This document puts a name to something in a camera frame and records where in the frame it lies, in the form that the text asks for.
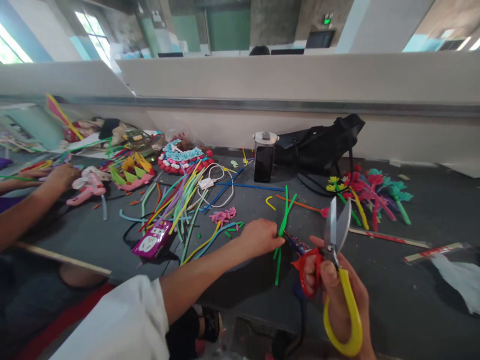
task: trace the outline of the white shirt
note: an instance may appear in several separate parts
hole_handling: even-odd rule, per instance
[[[170,357],[162,287],[138,275],[102,297],[51,360],[151,360]]]

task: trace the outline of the table surface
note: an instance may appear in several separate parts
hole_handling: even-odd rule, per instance
[[[215,150],[215,159],[222,165],[232,168],[231,160],[240,167],[242,153]],[[99,165],[103,160],[76,156],[73,163]],[[444,167],[395,167],[388,162],[356,160],[364,169],[376,168],[397,179],[403,174],[408,192],[413,199],[404,205],[412,225],[407,226],[399,217],[392,222],[383,216],[379,231],[397,237],[429,242],[434,248],[455,242],[468,242],[479,246],[476,232],[478,203],[480,202],[480,181],[471,179]],[[341,169],[348,168],[342,162]],[[235,179],[237,184],[254,185],[253,166],[249,165]],[[162,174],[158,182],[164,190],[165,184],[173,184],[176,175]],[[298,194],[297,201],[315,208],[325,208],[329,198],[321,197],[307,190],[295,174],[285,168],[274,167],[273,177],[266,186],[283,188],[288,185],[290,198]],[[212,200],[222,186],[215,186],[208,198]],[[109,197],[121,192],[110,184]],[[178,267],[171,261],[162,264],[145,264],[139,267],[139,258],[133,255],[122,237],[131,222],[119,216],[119,210],[127,216],[139,218],[140,205],[130,206],[138,200],[141,190],[130,196],[107,201],[108,220],[102,220],[101,207],[94,210],[94,204],[87,202],[75,207],[55,224],[36,231],[22,241],[74,258],[111,271],[111,277],[125,281],[132,276],[144,274],[150,279],[168,274]],[[235,194],[228,208],[237,210],[235,220],[246,223],[266,218],[280,224],[285,202],[275,195],[282,192],[235,187]],[[228,189],[220,202],[230,195]],[[273,196],[270,203],[277,208],[273,211],[265,199]],[[152,211],[157,200],[156,190],[148,199],[146,212]],[[66,206],[57,210],[65,211]],[[203,243],[215,230],[208,215],[199,213],[192,232],[188,253]],[[287,230],[308,243],[309,235],[321,237],[325,220],[318,214],[294,205],[288,218]],[[139,239],[139,233],[132,230],[129,240]],[[230,239],[222,234],[211,245],[212,252]],[[183,243],[178,237],[171,250],[181,257]],[[468,313],[460,294],[442,280],[439,272],[429,261],[409,266],[403,257],[423,251],[422,248],[370,238],[349,233],[342,253],[356,269],[368,289],[370,296],[370,320],[373,347],[376,351],[403,358],[479,358],[480,316]],[[479,264],[474,250],[462,250],[449,255],[453,261],[468,261]],[[238,268],[225,273],[200,298],[200,302],[238,315],[263,321],[271,326],[297,333],[300,331],[300,306],[292,294],[292,287],[298,279],[298,272],[290,265],[293,255],[289,247],[282,249],[280,286],[274,285],[276,261],[272,254],[251,260]],[[310,303],[307,311],[307,334],[325,338],[322,311]]]

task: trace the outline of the scissor blade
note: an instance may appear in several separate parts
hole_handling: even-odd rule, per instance
[[[330,203],[330,210],[328,211],[328,216],[326,218],[325,224],[325,246],[332,245],[335,249],[337,244],[337,198],[334,197]]]
[[[336,222],[336,240],[338,246],[336,252],[339,253],[342,250],[347,234],[349,233],[350,219],[352,218],[352,200],[348,199],[345,207],[343,208],[338,221]]]

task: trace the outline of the black bag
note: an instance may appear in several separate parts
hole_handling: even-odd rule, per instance
[[[364,125],[365,122],[357,114],[350,114],[345,118],[337,117],[332,126],[314,126],[307,130],[280,135],[280,139],[275,144],[274,163],[293,167],[298,173],[322,188],[305,172],[327,176],[335,167],[338,175],[341,176],[338,161],[348,152],[352,173],[352,148],[357,143],[357,136]],[[312,189],[300,177],[298,178],[311,191],[319,195],[327,195]]]

